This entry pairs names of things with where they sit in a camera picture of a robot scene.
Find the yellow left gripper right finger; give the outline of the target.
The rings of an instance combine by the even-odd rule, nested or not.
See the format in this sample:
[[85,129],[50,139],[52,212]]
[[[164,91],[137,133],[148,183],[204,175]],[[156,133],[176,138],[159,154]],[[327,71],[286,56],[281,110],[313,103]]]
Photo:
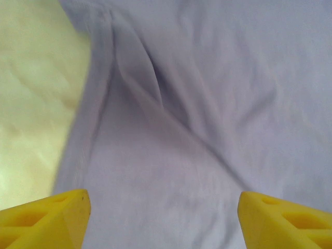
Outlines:
[[244,191],[238,219],[246,248],[331,249],[331,213]]

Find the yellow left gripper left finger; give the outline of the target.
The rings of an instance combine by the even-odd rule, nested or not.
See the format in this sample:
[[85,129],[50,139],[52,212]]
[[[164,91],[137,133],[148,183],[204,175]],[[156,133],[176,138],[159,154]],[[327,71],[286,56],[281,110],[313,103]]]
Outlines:
[[91,214],[75,189],[1,211],[1,248],[81,248]]

